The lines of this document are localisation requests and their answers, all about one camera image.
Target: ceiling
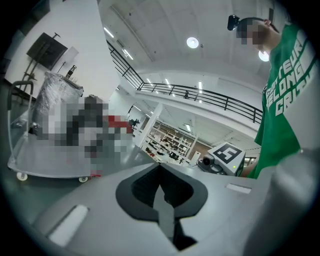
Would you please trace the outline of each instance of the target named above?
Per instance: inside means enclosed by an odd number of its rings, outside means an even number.
[[[134,105],[148,115],[151,114],[150,111],[155,110],[157,104],[157,102],[149,100],[138,100],[134,103]],[[183,111],[179,108],[163,105],[159,120],[184,131],[188,131],[185,124],[189,124],[193,136],[198,135],[201,140],[212,146],[222,142],[230,142],[246,150],[248,153],[253,154],[260,151],[260,146],[251,137],[214,120]]]
[[[106,38],[119,52],[120,40],[134,60],[127,59],[143,79],[183,84],[194,74],[210,80],[230,79],[261,90],[270,64],[258,52],[241,44],[227,30],[228,16],[269,17],[271,0],[101,0],[101,21],[114,35]],[[196,37],[203,47],[191,49],[186,40]]]

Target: floor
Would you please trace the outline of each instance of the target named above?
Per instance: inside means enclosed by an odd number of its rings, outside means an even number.
[[[16,173],[9,170],[7,162],[10,157],[10,147],[8,141],[7,128],[7,97],[9,86],[0,82],[0,176],[1,185],[8,201],[12,207],[18,211],[29,223],[33,223],[38,214],[54,202],[68,194],[72,190],[81,186],[78,179],[57,179],[29,176],[26,181],[19,181]],[[25,100],[20,105],[20,98],[12,97],[11,121],[18,118],[28,108]],[[15,144],[21,136],[22,130],[16,130],[12,134],[12,141]],[[102,175],[109,175],[130,167],[154,163],[154,161],[133,143],[127,147],[125,155],[118,161],[112,159],[109,162],[108,170],[104,170]]]

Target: white wall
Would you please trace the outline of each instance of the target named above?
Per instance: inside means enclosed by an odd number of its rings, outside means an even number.
[[[120,81],[105,39],[97,0],[50,0],[50,9],[21,42],[5,79],[11,83],[21,80],[30,61],[26,52],[43,32],[50,36],[56,32],[61,36],[55,38],[57,41],[67,48],[73,46],[79,52],[74,62],[65,65],[59,73],[66,75],[76,65],[72,76],[77,78],[77,84],[83,86],[84,95],[93,94],[108,101]],[[57,72],[62,62],[63,57],[52,71]],[[39,93],[46,70],[41,65],[35,70],[35,96]]]
[[[219,78],[217,86],[213,91],[218,94],[235,98],[262,110],[262,93],[242,86],[238,83]]]
[[[137,91],[135,95],[138,99],[159,102],[164,105],[172,106],[177,109],[214,120],[220,124],[232,128],[233,130],[238,131],[240,134],[245,134],[253,139],[256,138],[257,131],[260,126],[258,123],[253,123],[242,115],[232,111],[225,111],[223,108],[211,104],[203,104],[180,97],[175,97],[173,100],[173,97],[168,95],[145,91]]]
[[[114,110],[116,115],[126,116],[135,101],[133,97],[125,95],[125,92],[115,90],[109,99],[109,109]]]

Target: white panel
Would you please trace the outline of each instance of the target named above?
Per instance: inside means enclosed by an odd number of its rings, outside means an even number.
[[[77,84],[83,86],[84,95],[93,94],[108,101],[119,85],[119,78],[105,40],[97,1],[68,0],[55,5],[55,8],[30,30],[16,50],[5,75],[9,82],[22,79],[30,62],[26,52],[43,32],[50,36],[58,33],[60,37],[55,38],[58,42],[79,51],[74,62],[62,67],[59,73],[65,75],[76,65],[77,69],[72,76],[77,78]],[[62,62],[60,58],[52,71],[57,72]],[[41,65],[34,70],[37,79],[33,81],[35,97],[45,79],[45,71],[47,69]]]

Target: metal cart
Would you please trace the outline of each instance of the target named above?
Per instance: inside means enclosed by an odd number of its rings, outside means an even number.
[[[30,85],[30,99],[28,102],[26,131],[13,146],[11,136],[11,109],[12,91],[14,87]],[[32,81],[16,81],[12,84],[8,93],[8,139],[11,156],[8,160],[8,168],[17,172],[16,177],[25,181],[28,175],[47,178],[78,178],[81,183],[91,176],[91,160],[84,157],[84,148],[81,146],[56,145],[49,139],[38,138],[29,133],[30,107],[34,90]]]

